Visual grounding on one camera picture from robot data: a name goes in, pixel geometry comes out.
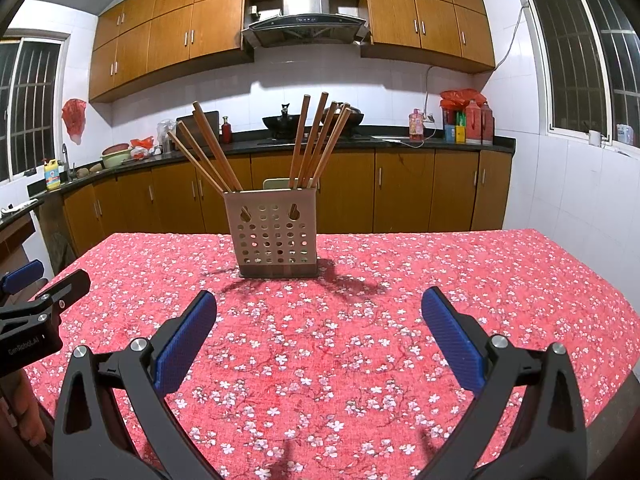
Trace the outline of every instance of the red floral tablecloth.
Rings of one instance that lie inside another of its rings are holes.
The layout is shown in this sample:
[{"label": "red floral tablecloth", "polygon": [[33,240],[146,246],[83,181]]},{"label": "red floral tablecloth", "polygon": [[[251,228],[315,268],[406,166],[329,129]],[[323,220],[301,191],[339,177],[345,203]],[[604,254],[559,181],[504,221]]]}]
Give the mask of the red floral tablecloth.
[{"label": "red floral tablecloth", "polygon": [[[75,346],[107,352],[151,336],[204,288],[218,321],[166,402],[223,476],[401,479],[425,466],[472,399],[420,317],[429,286],[517,346],[564,343],[587,422],[640,356],[624,297],[533,230],[323,235],[318,253],[316,280],[243,280],[228,236],[113,235],[65,271],[85,269],[92,290],[63,316],[63,351],[30,367],[34,390],[53,412]],[[151,457],[126,396],[118,400]]]}]

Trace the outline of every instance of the chopstick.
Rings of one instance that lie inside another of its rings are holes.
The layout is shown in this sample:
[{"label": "chopstick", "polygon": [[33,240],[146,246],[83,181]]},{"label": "chopstick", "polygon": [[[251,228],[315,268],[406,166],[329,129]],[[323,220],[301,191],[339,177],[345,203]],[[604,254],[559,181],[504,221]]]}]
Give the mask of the chopstick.
[{"label": "chopstick", "polygon": [[220,182],[222,183],[222,186],[225,188],[225,190],[226,191],[231,191],[231,188],[226,183],[225,179],[222,178],[222,176],[218,173],[218,170],[211,163],[211,161],[209,160],[209,157],[207,157],[207,155],[204,154],[204,152],[202,151],[202,148],[200,147],[200,145],[193,138],[193,136],[191,135],[191,132],[187,128],[187,125],[184,124],[182,121],[180,121],[180,122],[178,122],[178,127],[180,128],[180,131],[182,132],[184,137],[189,141],[189,144],[193,148],[193,151],[196,152],[196,155],[198,155],[200,157],[200,160],[205,163],[206,169],[208,170],[209,175],[212,178],[215,175],[220,180]]},{"label": "chopstick", "polygon": [[222,148],[220,147],[220,144],[216,139],[216,134],[213,133],[211,125],[209,124],[209,121],[207,121],[207,118],[205,117],[204,112],[200,107],[200,103],[197,101],[193,103],[193,117],[196,119],[196,123],[198,123],[198,127],[200,128],[200,131],[204,136],[204,140],[207,141],[207,144],[209,145],[211,151],[220,163],[220,166],[222,167],[222,173],[226,176],[232,188],[231,191],[242,191],[240,181],[236,177],[233,168],[229,164],[229,161],[226,160],[225,152],[222,151]]},{"label": "chopstick", "polygon": [[320,94],[320,100],[318,101],[318,109],[316,110],[316,116],[314,118],[314,124],[311,126],[311,131],[306,140],[305,155],[302,158],[302,164],[300,164],[300,170],[298,171],[298,185],[296,187],[304,187],[305,175],[308,170],[308,165],[311,162],[311,155],[314,150],[314,144],[318,137],[318,130],[320,129],[320,120],[322,119],[322,112],[324,111],[324,105],[328,99],[329,94],[322,92]]},{"label": "chopstick", "polygon": [[322,152],[322,157],[320,158],[320,163],[318,164],[318,168],[314,172],[313,179],[309,181],[309,183],[307,184],[307,187],[315,187],[318,184],[318,180],[320,180],[320,177],[322,176],[322,172],[324,171],[324,168],[329,162],[329,156],[334,150],[335,143],[338,142],[338,138],[340,137],[340,134],[342,133],[344,125],[347,123],[347,119],[349,119],[350,115],[351,115],[351,108],[349,108],[349,105],[345,104],[344,107],[342,108],[342,111],[340,112],[340,116],[338,117],[338,122],[335,124],[335,128],[331,133],[331,137],[329,137],[329,142],[326,144],[326,148],[324,149],[324,152]]},{"label": "chopstick", "polygon": [[329,128],[331,124],[334,122],[334,114],[335,109],[337,108],[338,103],[332,101],[329,106],[329,111],[324,118],[324,124],[322,125],[322,131],[320,132],[320,136],[318,137],[318,143],[316,144],[316,148],[314,149],[313,155],[311,156],[311,161],[307,167],[305,172],[305,176],[302,180],[302,185],[300,187],[304,188],[308,183],[308,180],[314,176],[314,169],[318,166],[318,161],[320,161],[320,155],[322,154],[322,145],[324,144],[324,140],[326,139],[326,134],[329,133]]},{"label": "chopstick", "polygon": [[185,147],[183,143],[180,142],[180,140],[178,140],[178,137],[171,131],[169,131],[168,133],[169,133],[169,137],[171,137],[171,140],[175,142],[176,146],[178,146],[178,149],[180,149],[182,154],[185,157],[187,157],[187,160],[194,165],[196,170],[204,177],[204,179],[207,182],[209,182],[213,186],[213,189],[215,189],[220,196],[224,196],[225,192],[222,190],[222,188],[218,185],[218,183],[215,180],[213,180],[213,177],[209,173],[207,173],[207,171],[200,165],[200,163],[196,160],[196,158],[193,155],[191,155],[191,153],[189,153],[189,150]]},{"label": "chopstick", "polygon": [[298,121],[298,130],[296,131],[296,145],[293,148],[293,158],[291,159],[291,169],[289,170],[289,189],[293,189],[295,183],[296,162],[300,158],[300,146],[302,146],[302,135],[305,132],[306,114],[309,110],[309,101],[311,101],[311,96],[305,94],[302,99],[300,120]]}]

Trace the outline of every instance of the silver screw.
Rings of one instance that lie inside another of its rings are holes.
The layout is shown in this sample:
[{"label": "silver screw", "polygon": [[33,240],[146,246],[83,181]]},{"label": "silver screw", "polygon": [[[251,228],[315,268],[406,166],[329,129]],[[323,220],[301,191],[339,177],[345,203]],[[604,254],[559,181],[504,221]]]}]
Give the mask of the silver screw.
[{"label": "silver screw", "polygon": [[86,354],[86,346],[82,345],[74,350],[74,357],[84,357]]},{"label": "silver screw", "polygon": [[146,348],[146,339],[139,337],[131,342],[131,349],[134,352],[142,352]]},{"label": "silver screw", "polygon": [[505,338],[505,336],[503,335],[494,335],[491,338],[491,344],[496,348],[507,348],[507,346],[509,345],[509,341],[507,341],[507,338]]},{"label": "silver screw", "polygon": [[554,351],[554,353],[556,353],[558,355],[566,354],[566,348],[564,347],[564,345],[562,343],[553,343],[551,345],[551,349]]}]

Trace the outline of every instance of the blue textured pad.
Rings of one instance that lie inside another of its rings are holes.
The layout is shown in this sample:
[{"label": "blue textured pad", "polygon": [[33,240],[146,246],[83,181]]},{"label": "blue textured pad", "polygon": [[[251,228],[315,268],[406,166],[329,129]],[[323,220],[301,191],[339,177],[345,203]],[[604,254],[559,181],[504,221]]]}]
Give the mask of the blue textured pad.
[{"label": "blue textured pad", "polygon": [[156,359],[154,388],[164,397],[180,388],[200,347],[216,322],[216,298],[208,292],[185,319]]},{"label": "blue textured pad", "polygon": [[40,260],[33,260],[14,272],[10,272],[2,280],[2,291],[5,294],[18,294],[21,290],[39,280],[44,274],[44,266]]},{"label": "blue textured pad", "polygon": [[422,318],[453,370],[460,386],[479,394],[484,387],[482,356],[432,289],[422,295]]}]

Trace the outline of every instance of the range hood chimney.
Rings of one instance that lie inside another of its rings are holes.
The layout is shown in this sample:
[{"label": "range hood chimney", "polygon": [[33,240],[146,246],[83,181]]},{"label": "range hood chimney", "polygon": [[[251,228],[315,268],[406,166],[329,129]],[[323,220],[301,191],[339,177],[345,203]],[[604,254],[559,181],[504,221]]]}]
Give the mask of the range hood chimney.
[{"label": "range hood chimney", "polygon": [[329,0],[282,0],[282,16],[252,23],[242,31],[249,44],[353,43],[369,35],[367,20],[331,14]]}]

